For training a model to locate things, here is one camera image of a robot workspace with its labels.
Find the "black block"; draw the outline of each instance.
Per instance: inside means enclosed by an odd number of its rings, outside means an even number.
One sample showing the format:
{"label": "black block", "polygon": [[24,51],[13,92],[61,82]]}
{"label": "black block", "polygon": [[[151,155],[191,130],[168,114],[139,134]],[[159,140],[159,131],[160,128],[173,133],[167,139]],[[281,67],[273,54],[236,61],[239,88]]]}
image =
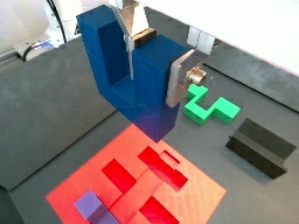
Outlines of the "black block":
{"label": "black block", "polygon": [[287,172],[283,163],[295,146],[249,119],[241,123],[225,146],[271,179]]}

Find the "red puzzle board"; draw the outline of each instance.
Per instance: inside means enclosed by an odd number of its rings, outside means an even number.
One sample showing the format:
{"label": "red puzzle board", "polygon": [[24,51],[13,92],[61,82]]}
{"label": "red puzzle board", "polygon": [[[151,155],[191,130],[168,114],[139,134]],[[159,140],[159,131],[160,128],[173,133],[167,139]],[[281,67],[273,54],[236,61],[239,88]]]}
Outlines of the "red puzzle board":
{"label": "red puzzle board", "polygon": [[132,124],[48,193],[64,224],[88,222],[75,201],[92,190],[123,224],[207,223],[224,188]]}

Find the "metal bracket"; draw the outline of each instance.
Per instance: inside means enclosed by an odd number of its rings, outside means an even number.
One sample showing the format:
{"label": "metal bracket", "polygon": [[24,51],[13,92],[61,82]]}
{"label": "metal bracket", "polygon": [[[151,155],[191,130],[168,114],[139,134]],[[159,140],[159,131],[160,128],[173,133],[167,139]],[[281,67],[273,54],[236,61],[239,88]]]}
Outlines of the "metal bracket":
{"label": "metal bracket", "polygon": [[131,79],[133,79],[132,51],[156,37],[156,31],[148,27],[143,4],[132,0],[109,0],[108,2],[125,36],[129,73]]}
{"label": "metal bracket", "polygon": [[207,73],[200,70],[208,55],[197,50],[189,50],[173,63],[167,89],[165,103],[173,108],[187,95],[188,87],[193,83],[200,85]]}

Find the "black cable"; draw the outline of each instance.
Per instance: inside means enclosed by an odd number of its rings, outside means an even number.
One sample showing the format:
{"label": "black cable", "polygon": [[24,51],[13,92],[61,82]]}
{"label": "black cable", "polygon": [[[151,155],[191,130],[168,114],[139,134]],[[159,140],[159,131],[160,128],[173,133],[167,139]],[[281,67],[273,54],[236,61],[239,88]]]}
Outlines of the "black cable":
{"label": "black cable", "polygon": [[25,49],[25,51],[23,52],[23,61],[27,61],[27,55],[28,55],[28,53],[29,53],[29,51],[33,49],[33,47],[32,46],[28,46],[28,48]]}
{"label": "black cable", "polygon": [[60,24],[60,32],[61,32],[63,40],[64,40],[64,43],[67,43],[65,32],[64,32],[64,28],[63,28],[63,25],[61,25],[61,17],[60,17],[60,14],[57,12],[55,3],[53,3],[52,0],[47,0],[47,3],[51,6],[52,13],[53,13],[53,15],[57,19],[59,24]]}

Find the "purple block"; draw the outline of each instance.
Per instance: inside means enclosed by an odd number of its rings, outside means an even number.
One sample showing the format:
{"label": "purple block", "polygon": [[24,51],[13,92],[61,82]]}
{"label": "purple block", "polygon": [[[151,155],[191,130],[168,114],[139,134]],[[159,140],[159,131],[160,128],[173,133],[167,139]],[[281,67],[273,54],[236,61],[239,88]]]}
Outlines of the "purple block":
{"label": "purple block", "polygon": [[113,216],[113,214],[108,212],[105,216],[100,219],[97,224],[119,224],[119,221],[116,217]]}
{"label": "purple block", "polygon": [[83,218],[92,224],[99,224],[101,218],[109,214],[107,207],[91,190],[88,190],[75,202],[75,207],[77,208]]}

